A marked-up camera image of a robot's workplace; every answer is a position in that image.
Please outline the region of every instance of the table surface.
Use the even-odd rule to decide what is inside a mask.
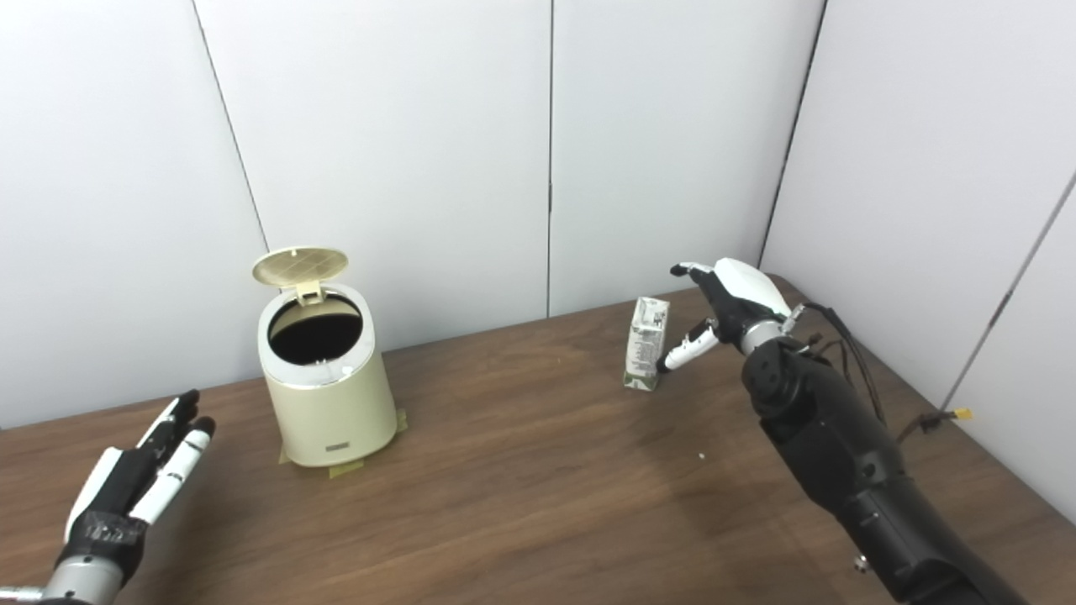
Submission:
[[[696,291],[665,298],[669,338],[707,314]],[[387,353],[410,428],[331,480],[278,464],[260,380],[204,390],[216,438],[118,602],[891,603],[762,435],[737,352],[711,352],[653,393],[621,385],[632,309]],[[832,334],[810,315],[801,325]],[[894,427],[928,409],[873,371]],[[0,583],[47,580],[100,451],[133,445],[164,404],[0,434]],[[905,452],[953,527],[1031,602],[1072,601],[1073,525],[952,425]]]

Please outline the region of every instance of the black cable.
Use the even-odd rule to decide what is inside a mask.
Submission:
[[[957,420],[959,418],[971,418],[971,412],[967,409],[960,409],[953,411],[931,411],[926,413],[921,413],[916,418],[911,419],[911,422],[904,427],[904,431],[896,436],[896,445],[901,445],[909,435],[916,432],[916,428],[921,428],[923,433],[930,433],[938,426],[942,425],[943,420]]]
[[[852,388],[852,391],[855,391],[855,383],[852,382],[852,375],[851,372],[848,371],[848,348],[845,347],[844,340],[840,339],[831,340],[825,344],[823,344],[821,349],[816,351],[815,354],[822,355],[826,351],[829,351],[830,348],[833,347],[834,344],[840,347],[840,372],[845,375],[845,380],[848,381],[848,384]]]
[[[837,330],[837,334],[847,343],[848,350],[851,351],[852,356],[855,357],[855,364],[860,366],[860,374],[863,375],[863,383],[867,389],[867,397],[870,399],[870,407],[874,408],[875,416],[878,418],[878,422],[881,422],[882,426],[886,424],[886,412],[881,408],[881,400],[878,397],[878,390],[875,388],[874,377],[870,376],[870,368],[867,367],[866,358],[860,351],[860,348],[855,344],[855,339],[852,338],[852,333],[845,325],[845,322],[840,321],[837,312],[830,307],[823,307],[818,302],[805,302],[804,307],[808,309],[813,309],[825,318],[827,322]]]

